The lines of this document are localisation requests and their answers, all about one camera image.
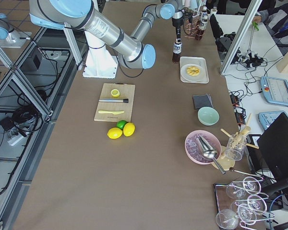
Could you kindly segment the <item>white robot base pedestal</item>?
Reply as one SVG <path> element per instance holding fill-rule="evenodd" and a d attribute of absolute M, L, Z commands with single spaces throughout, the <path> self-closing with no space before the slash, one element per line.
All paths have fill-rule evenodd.
<path fill-rule="evenodd" d="M 107 51 L 106 44 L 100 40 L 109 30 L 109 25 L 101 19 L 95 19 L 91 32 L 85 32 L 89 46 L 83 76 L 88 78 L 113 79 L 118 67 L 117 61 Z"/>

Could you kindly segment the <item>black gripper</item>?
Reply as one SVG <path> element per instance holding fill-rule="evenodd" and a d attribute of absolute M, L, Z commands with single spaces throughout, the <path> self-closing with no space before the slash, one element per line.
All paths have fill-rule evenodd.
<path fill-rule="evenodd" d="M 181 27 L 183 26 L 184 15 L 183 12 L 175 12 L 172 17 L 172 25 L 175 27 L 176 41 L 175 43 L 181 43 Z"/>

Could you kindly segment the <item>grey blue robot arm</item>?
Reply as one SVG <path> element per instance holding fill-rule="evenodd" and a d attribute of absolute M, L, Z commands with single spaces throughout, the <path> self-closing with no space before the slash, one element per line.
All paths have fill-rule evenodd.
<path fill-rule="evenodd" d="M 68 23 L 94 35 L 119 53 L 120 63 L 129 69 L 149 69 L 156 60 L 152 45 L 142 40 L 156 19 L 170 19 L 183 7 L 181 0 L 169 0 L 147 7 L 131 36 L 102 15 L 91 0 L 31 0 L 30 19 L 35 25 L 62 30 Z"/>

